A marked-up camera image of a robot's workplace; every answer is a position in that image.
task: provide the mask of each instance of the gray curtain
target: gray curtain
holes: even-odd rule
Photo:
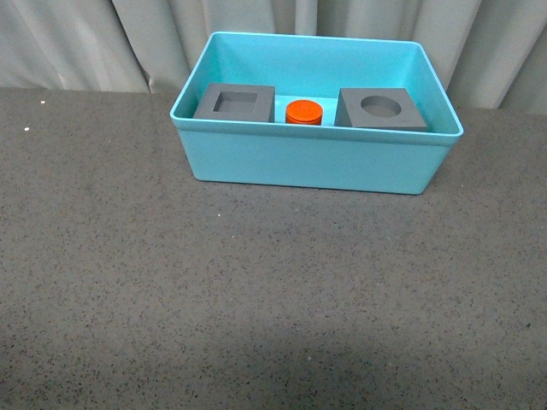
[[[178,91],[215,31],[423,44],[456,106],[547,114],[545,0],[0,0],[0,86]]]

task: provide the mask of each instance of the turquoise plastic bin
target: turquoise plastic bin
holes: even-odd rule
[[[193,119],[210,82],[275,86],[275,122]],[[427,131],[333,126],[343,87],[404,87]],[[285,124],[301,98],[322,126]],[[355,38],[216,32],[171,118],[200,180],[402,194],[420,194],[463,134],[421,45]]]

